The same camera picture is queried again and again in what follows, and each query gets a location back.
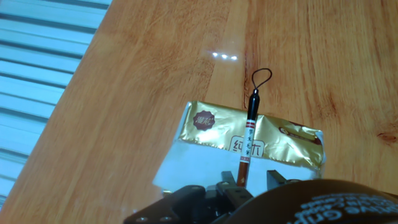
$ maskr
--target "snack package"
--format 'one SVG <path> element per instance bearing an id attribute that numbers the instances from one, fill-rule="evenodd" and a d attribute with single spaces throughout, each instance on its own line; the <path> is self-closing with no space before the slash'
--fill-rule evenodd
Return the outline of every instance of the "snack package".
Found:
<path id="1" fill-rule="evenodd" d="M 242 110 L 189 102 L 153 184 L 171 191 L 208 187 L 221 181 L 222 171 L 231 171 L 236 180 L 246 118 Z M 326 161 L 320 130 L 261 114 L 251 155 L 246 188 L 253 196 L 267 191 L 267 170 L 286 179 L 317 179 Z"/>

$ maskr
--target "pen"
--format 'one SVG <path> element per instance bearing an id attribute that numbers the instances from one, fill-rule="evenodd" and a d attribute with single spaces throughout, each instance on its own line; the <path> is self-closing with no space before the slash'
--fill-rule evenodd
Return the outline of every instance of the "pen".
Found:
<path id="1" fill-rule="evenodd" d="M 265 81 L 260 83 L 260 85 L 256 86 L 254 83 L 254 75 L 262 70 L 267 70 L 270 75 Z M 251 81 L 253 82 L 254 90 L 249 99 L 248 118 L 246 120 L 246 127 L 244 129 L 243 146 L 238 170 L 238 183 L 236 183 L 238 187 L 246 187 L 248 182 L 251 150 L 254 141 L 254 132 L 256 129 L 257 111 L 260 104 L 258 88 L 264 83 L 268 82 L 271 78 L 272 71 L 269 68 L 260 68 L 259 70 L 254 71 L 251 75 Z"/>

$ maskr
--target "gold packaging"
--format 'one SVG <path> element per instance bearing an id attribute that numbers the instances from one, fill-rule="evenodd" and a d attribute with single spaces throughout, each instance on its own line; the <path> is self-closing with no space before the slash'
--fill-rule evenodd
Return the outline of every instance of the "gold packaging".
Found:
<path id="1" fill-rule="evenodd" d="M 179 139 L 241 153 L 247 112 L 200 101 L 188 107 Z M 284 119 L 258 115 L 252 157 L 307 167 L 322 177 L 325 155 L 320 130 Z"/>

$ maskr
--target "lanyard loop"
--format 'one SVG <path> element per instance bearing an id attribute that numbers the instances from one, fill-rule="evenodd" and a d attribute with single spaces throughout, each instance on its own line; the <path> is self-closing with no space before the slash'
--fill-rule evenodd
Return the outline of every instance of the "lanyard loop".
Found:
<path id="1" fill-rule="evenodd" d="M 260 71 L 262 71 L 262 70 L 267 70 L 267 71 L 270 73 L 270 75 L 269 75 L 269 77 L 268 77 L 265 81 L 263 81 L 262 83 L 260 83 L 260 85 L 256 86 L 256 83 L 254 82 L 254 75 L 255 75 L 257 72 L 260 72 Z M 272 78 L 272 71 L 271 71 L 269 68 L 260 68 L 259 70 L 254 71 L 253 74 L 251 75 L 251 81 L 253 82 L 254 89 L 255 89 L 255 90 L 258 90 L 258 88 L 259 88 L 262 84 L 268 82 L 271 78 Z"/>

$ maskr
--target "wood grain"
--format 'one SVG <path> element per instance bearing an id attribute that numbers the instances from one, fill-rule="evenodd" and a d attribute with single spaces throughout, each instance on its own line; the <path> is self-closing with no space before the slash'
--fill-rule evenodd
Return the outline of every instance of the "wood grain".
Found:
<path id="1" fill-rule="evenodd" d="M 325 177 L 398 194 L 398 1 L 113 0 L 0 213 L 0 223 L 121 223 L 188 101 L 324 130 Z M 214 58 L 213 52 L 237 56 Z"/>

